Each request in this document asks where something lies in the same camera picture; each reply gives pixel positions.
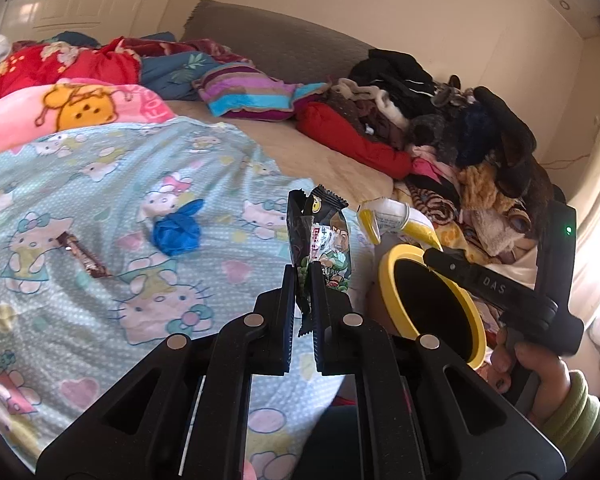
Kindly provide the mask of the person's right hand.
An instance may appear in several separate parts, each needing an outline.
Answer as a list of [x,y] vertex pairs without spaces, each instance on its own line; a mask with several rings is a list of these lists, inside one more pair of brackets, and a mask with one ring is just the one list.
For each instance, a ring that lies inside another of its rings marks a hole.
[[512,384],[512,371],[516,364],[537,374],[540,383],[527,417],[535,426],[541,427],[568,396],[571,386],[569,370],[559,356],[538,344],[521,341],[508,350],[507,336],[505,328],[498,331],[496,347],[491,353],[484,378],[498,393],[506,393]]

